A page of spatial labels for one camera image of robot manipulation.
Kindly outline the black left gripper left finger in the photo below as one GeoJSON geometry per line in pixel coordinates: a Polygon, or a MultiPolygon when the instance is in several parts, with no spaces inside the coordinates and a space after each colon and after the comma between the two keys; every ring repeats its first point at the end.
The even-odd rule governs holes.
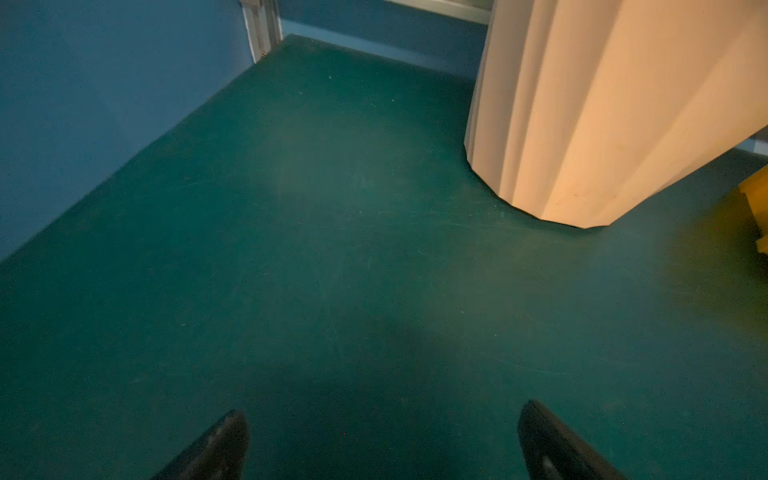
{"type": "Polygon", "coordinates": [[[245,414],[230,410],[151,479],[240,480],[248,447],[245,414]]]}

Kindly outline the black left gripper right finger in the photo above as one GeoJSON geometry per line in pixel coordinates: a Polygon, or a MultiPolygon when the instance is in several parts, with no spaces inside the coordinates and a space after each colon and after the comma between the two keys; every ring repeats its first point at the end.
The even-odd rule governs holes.
{"type": "Polygon", "coordinates": [[[530,479],[626,479],[538,400],[522,407],[517,431],[530,479]]]}

